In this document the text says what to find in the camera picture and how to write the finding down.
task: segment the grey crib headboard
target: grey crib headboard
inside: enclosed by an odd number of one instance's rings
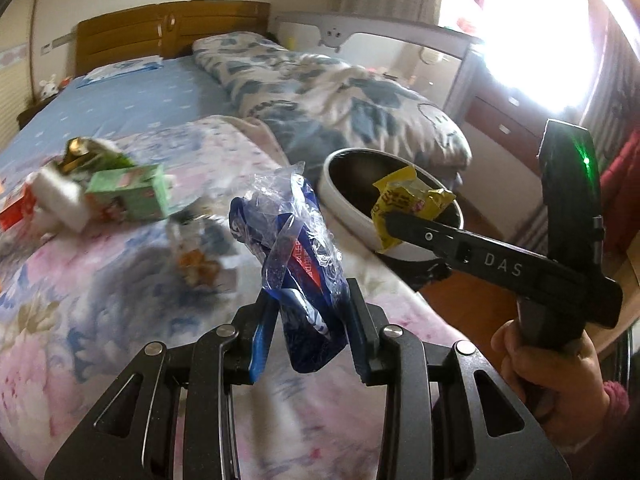
[[[483,43],[478,38],[436,25],[340,12],[283,12],[275,21],[279,31],[285,24],[317,28],[318,46],[333,49],[336,54],[354,35],[367,34],[425,47],[459,59],[460,64],[441,108],[456,124],[461,126],[464,122],[476,94],[480,69],[484,66]]]

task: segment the pink sleeve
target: pink sleeve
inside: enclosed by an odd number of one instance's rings
[[[621,384],[607,381],[604,383],[604,390],[609,396],[610,402],[600,433],[578,452],[564,457],[574,478],[580,478],[591,466],[594,459],[600,454],[604,443],[615,433],[629,409],[629,397]]]

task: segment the plastic bag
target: plastic bag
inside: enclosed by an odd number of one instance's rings
[[[256,176],[247,196],[232,200],[229,226],[262,263],[262,288],[280,301],[293,369],[309,373],[347,343],[338,304],[348,298],[348,288],[303,168]]]
[[[225,217],[214,214],[214,200],[202,196],[169,216],[166,233],[188,285],[226,293],[238,286],[239,255]]]

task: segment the stuffed toy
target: stuffed toy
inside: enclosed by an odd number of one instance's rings
[[[51,75],[49,81],[42,80],[40,82],[40,100],[43,101],[49,97],[58,94],[58,85],[56,85],[56,75]]]

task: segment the blue bed sheet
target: blue bed sheet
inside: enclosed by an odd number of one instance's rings
[[[34,158],[62,153],[73,137],[117,138],[213,114],[238,116],[220,83],[191,56],[165,60],[158,70],[78,88],[81,82],[81,77],[75,79],[0,153],[0,181],[6,190],[21,167]]]

